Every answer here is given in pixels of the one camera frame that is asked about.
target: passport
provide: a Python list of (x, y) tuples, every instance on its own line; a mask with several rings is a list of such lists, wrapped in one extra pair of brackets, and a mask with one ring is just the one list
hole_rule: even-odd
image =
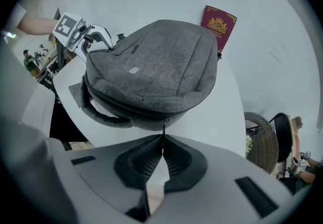
[(218, 52), (222, 52), (226, 45), (237, 17), (220, 9), (206, 5), (201, 20), (201, 26), (209, 29), (216, 35), (218, 42)]

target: backpack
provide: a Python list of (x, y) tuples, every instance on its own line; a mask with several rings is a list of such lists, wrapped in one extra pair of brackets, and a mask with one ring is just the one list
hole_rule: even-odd
[[(216, 36), (208, 29), (158, 20), (113, 50), (87, 54), (79, 86), (82, 110), (110, 127), (162, 130), (211, 93), (220, 55)], [(91, 97), (117, 117), (99, 113)]]

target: wicker chair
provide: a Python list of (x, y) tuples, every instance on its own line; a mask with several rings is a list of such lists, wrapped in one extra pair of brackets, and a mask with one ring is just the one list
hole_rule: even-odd
[(252, 148), (247, 155), (247, 160), (271, 174), (278, 159), (278, 142), (275, 131), (261, 115), (245, 112), (244, 118), (257, 125), (246, 129), (252, 139)]

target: white table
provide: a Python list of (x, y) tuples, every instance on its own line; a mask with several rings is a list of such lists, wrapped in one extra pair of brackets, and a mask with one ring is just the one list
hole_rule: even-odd
[[(69, 86), (81, 81), (85, 69), (85, 64), (76, 57), (54, 77), (53, 82), (68, 115), (95, 147), (127, 142), (158, 133), (135, 127), (112, 128), (88, 117), (77, 106), (69, 91)], [(100, 105), (96, 103), (93, 105), (101, 113), (112, 116)], [(245, 156), (242, 102), (236, 80), (225, 56), (219, 61), (217, 81), (211, 94), (200, 105), (167, 128), (166, 133), (225, 148)]]

